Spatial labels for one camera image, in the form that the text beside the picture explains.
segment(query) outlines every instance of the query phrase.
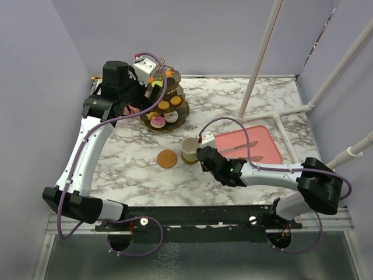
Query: green object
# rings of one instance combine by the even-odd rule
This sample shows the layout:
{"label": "green object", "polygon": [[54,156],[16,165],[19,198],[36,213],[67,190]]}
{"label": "green object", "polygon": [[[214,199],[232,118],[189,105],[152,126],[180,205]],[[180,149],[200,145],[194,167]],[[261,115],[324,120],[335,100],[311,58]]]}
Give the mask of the green object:
{"label": "green object", "polygon": [[160,80],[157,80],[157,81],[155,80],[154,82],[152,82],[152,87],[154,87],[155,85],[158,85],[160,87],[163,86],[163,84],[162,84],[162,82]]}

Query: wall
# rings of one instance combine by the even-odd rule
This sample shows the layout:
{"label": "wall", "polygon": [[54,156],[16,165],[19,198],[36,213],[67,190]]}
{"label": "wall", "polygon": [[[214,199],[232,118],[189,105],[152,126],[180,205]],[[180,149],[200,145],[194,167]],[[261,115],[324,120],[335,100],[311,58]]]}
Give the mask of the wall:
{"label": "wall", "polygon": [[24,280],[50,212],[42,191],[67,163],[91,81],[49,0],[3,1],[0,34],[0,275]]}
{"label": "wall", "polygon": [[[52,0],[92,75],[150,51],[183,74],[249,75],[273,0]],[[299,74],[333,0],[285,0],[260,74]]]}
{"label": "wall", "polygon": [[[299,78],[304,102],[315,95],[339,60],[371,20],[373,2],[342,0]],[[325,93],[309,120],[325,162],[373,130],[373,34]],[[373,275],[373,148],[362,159],[338,167],[353,184],[347,200],[360,246]]]}

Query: marble table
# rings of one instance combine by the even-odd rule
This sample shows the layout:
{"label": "marble table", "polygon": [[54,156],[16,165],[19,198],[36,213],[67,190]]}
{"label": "marble table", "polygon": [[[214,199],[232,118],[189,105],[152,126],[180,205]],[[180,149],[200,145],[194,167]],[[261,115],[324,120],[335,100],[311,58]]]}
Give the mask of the marble table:
{"label": "marble table", "polygon": [[[200,165],[187,165],[181,158],[171,169],[161,168],[156,157],[164,149],[178,155],[181,141],[195,137],[210,120],[230,116],[236,118],[248,79],[182,79],[186,99],[191,108],[186,123],[173,132],[148,130],[139,118],[118,122],[106,142],[93,177],[94,197],[126,203],[130,206],[195,206],[271,204],[277,197],[287,196],[291,190],[256,185],[226,187],[215,181]],[[246,114],[264,113],[301,105],[294,78],[258,79]],[[300,159],[319,158],[314,136],[305,114],[281,118],[294,150]],[[271,118],[248,121],[245,127],[265,125],[281,152],[284,163],[291,163],[290,155],[275,122]],[[210,126],[214,134],[238,130],[229,121]]]}

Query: white mug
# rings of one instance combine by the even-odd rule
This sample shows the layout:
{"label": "white mug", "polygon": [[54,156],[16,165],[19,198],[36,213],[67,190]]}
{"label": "white mug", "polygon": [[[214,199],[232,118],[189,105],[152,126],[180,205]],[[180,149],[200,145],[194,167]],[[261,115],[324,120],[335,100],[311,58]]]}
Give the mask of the white mug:
{"label": "white mug", "polygon": [[187,137],[181,142],[181,153],[185,160],[195,162],[197,160],[197,149],[200,148],[198,140]]}

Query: wooden coaster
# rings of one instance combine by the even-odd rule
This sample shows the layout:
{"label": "wooden coaster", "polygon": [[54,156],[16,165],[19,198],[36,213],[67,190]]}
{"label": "wooden coaster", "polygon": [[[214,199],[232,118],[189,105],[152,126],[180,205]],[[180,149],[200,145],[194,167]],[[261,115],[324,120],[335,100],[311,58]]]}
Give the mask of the wooden coaster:
{"label": "wooden coaster", "polygon": [[171,168],[177,163],[177,155],[173,150],[163,150],[157,156],[160,167]]}
{"label": "wooden coaster", "polygon": [[189,164],[189,165],[195,165],[198,162],[198,160],[195,160],[194,162],[189,162],[184,158],[184,156],[182,154],[181,154],[181,159],[182,159],[183,162],[185,162],[186,164]]}

